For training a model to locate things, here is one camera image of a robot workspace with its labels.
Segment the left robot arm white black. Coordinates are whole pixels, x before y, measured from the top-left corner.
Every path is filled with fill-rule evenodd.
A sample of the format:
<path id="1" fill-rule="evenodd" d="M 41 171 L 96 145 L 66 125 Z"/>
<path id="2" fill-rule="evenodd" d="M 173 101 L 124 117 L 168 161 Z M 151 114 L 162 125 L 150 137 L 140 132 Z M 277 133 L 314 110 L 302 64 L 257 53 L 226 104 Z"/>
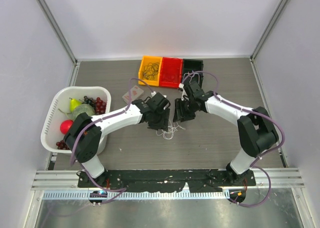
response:
<path id="1" fill-rule="evenodd" d="M 145 100 L 136 99 L 107 114 L 79 114 L 63 138 L 71 150 L 70 161 L 78 161 L 93 186 L 105 186 L 109 174 L 98 157 L 101 141 L 112 132 L 141 123 L 147 123 L 152 130 L 167 131 L 170 105 L 164 95 L 155 92 Z"/>

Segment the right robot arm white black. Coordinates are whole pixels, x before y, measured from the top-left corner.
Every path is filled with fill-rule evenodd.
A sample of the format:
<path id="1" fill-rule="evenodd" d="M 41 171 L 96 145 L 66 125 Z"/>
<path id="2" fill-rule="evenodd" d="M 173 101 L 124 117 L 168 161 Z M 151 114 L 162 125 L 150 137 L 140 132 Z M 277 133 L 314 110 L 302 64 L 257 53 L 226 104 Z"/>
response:
<path id="1" fill-rule="evenodd" d="M 174 101 L 173 122 L 195 119 L 196 112 L 216 115 L 235 125 L 241 149 L 226 166 L 226 181 L 233 186 L 243 181 L 254 161 L 279 140 L 279 135 L 267 110 L 261 106 L 249 108 L 238 105 L 214 91 L 205 92 L 197 82 L 179 84 L 181 98 Z"/>

